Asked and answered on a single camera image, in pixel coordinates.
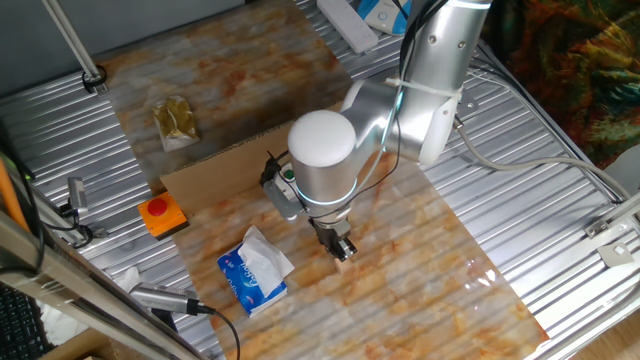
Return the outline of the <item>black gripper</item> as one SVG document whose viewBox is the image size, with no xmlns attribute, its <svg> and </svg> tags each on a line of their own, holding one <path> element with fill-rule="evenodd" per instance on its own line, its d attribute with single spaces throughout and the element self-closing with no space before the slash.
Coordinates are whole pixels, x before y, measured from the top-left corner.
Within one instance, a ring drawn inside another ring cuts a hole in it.
<svg viewBox="0 0 640 360">
<path fill-rule="evenodd" d="M 351 226 L 346 219 L 331 224 L 314 219 L 309 219 L 308 222 L 314 228 L 319 242 L 327 247 L 335 259 L 344 262 L 357 252 L 357 248 L 348 239 Z"/>
</svg>

